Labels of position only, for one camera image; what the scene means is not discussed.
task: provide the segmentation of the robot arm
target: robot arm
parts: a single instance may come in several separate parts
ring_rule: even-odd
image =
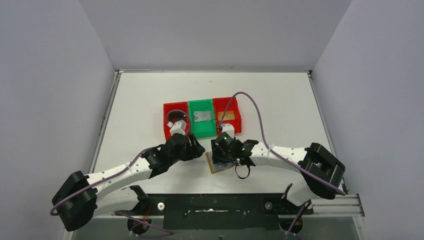
[[[139,186],[126,186],[165,173],[176,162],[198,158],[204,152],[193,134],[175,133],[165,144],[149,148],[128,164],[87,175],[72,173],[53,197],[53,209],[67,231],[81,228],[96,215],[132,210],[147,195]]]
[[[246,140],[242,143],[233,137],[232,131],[228,133],[225,129],[211,143],[212,161],[214,163],[233,162],[242,166],[246,165],[248,168],[251,166],[272,166],[302,174],[303,179],[295,184],[290,184],[283,195],[284,199],[295,206],[300,206],[317,196],[324,199],[334,199],[337,192],[324,185],[323,182],[338,188],[346,169],[334,155],[318,143],[312,143],[310,147],[302,148],[272,147],[273,152],[293,164],[277,157],[267,149],[263,142]],[[321,181],[299,171],[293,165],[297,165],[319,177]]]

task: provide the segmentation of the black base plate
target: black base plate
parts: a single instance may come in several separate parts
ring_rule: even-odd
[[[278,230],[277,215],[295,215],[299,207],[281,202],[282,193],[252,194],[148,194],[150,216],[164,215],[163,227],[170,230],[264,228]],[[271,202],[273,209],[265,209]],[[158,203],[165,209],[158,210]],[[140,215],[145,209],[139,209]],[[307,209],[304,214],[312,214]]]

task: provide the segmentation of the white tabletop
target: white tabletop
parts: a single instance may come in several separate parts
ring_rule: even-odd
[[[261,111],[265,137],[281,147],[309,147],[329,141],[306,73],[122,73],[108,118],[95,172],[131,161],[138,152],[165,142],[163,104],[230,97],[245,91]],[[258,116],[250,100],[237,96],[242,133],[236,137],[261,141]],[[200,144],[211,151],[211,138]],[[238,167],[240,175],[246,167]],[[211,174],[206,157],[177,162],[149,180],[135,182],[148,193],[281,193],[301,175],[269,166],[251,168],[247,179],[234,169]]]

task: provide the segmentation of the white wall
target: white wall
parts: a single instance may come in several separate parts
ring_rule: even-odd
[[[352,0],[80,0],[116,69],[311,70]]]
[[[353,0],[313,80],[371,239],[423,239],[424,1]]]
[[[1,1],[0,239],[59,239],[51,200],[88,170],[113,77],[77,0]]]

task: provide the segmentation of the bolt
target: bolt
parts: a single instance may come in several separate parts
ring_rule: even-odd
[[[164,204],[163,202],[159,202],[159,203],[157,204],[157,209],[158,209],[159,211],[164,210],[164,209],[165,209],[165,204]]]
[[[271,209],[273,209],[273,204],[268,201],[267,203],[265,203],[265,208],[268,209],[268,210],[271,210]]]

